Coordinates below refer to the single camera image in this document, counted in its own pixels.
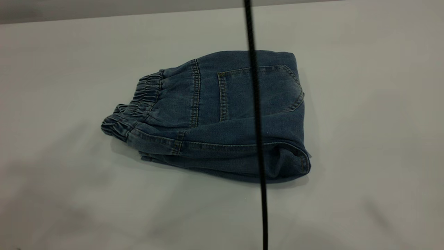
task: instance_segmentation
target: gray wall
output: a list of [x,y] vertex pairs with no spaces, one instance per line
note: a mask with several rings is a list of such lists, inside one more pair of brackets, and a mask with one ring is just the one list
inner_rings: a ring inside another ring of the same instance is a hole
[[[253,0],[253,5],[328,0]],[[0,24],[238,8],[242,0],[0,0]]]

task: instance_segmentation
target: jeans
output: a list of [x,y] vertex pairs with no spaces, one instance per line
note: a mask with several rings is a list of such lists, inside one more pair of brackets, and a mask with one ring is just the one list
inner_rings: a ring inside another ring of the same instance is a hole
[[[296,59],[257,51],[267,183],[310,171]],[[217,52],[142,77],[133,100],[102,123],[143,160],[259,182],[247,51]]]

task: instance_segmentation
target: faded denim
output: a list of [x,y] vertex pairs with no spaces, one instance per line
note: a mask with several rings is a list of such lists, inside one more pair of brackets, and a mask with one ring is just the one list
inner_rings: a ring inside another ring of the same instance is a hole
[[[296,59],[257,51],[268,183],[310,171]],[[259,182],[247,51],[217,52],[142,77],[133,100],[102,123],[143,160]]]

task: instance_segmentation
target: back pocket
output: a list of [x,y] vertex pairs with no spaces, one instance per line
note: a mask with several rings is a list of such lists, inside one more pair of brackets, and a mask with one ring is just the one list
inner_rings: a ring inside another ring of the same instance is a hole
[[[261,115],[294,111],[304,100],[298,78],[285,65],[258,68]],[[218,73],[220,121],[254,116],[251,68]]]

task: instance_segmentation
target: denim pants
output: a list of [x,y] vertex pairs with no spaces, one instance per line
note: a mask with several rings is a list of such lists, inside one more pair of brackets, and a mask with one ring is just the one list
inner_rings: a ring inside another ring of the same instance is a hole
[[[266,179],[293,180],[311,167],[296,59],[271,51],[257,58]],[[248,52],[217,52],[142,77],[102,130],[143,160],[259,182]]]

